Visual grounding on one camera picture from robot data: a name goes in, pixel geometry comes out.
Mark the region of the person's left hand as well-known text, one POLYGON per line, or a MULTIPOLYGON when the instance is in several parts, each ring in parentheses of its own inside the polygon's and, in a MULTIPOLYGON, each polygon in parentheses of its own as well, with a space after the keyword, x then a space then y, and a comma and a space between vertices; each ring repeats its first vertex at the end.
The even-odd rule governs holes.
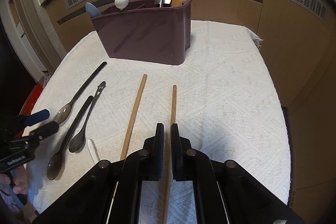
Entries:
POLYGON ((13 178, 10 179, 9 176, 1 173, 1 184, 10 185, 10 183, 13 182, 13 192, 15 194, 26 195, 28 190, 28 182, 25 167, 22 165, 15 169, 12 176, 13 178))

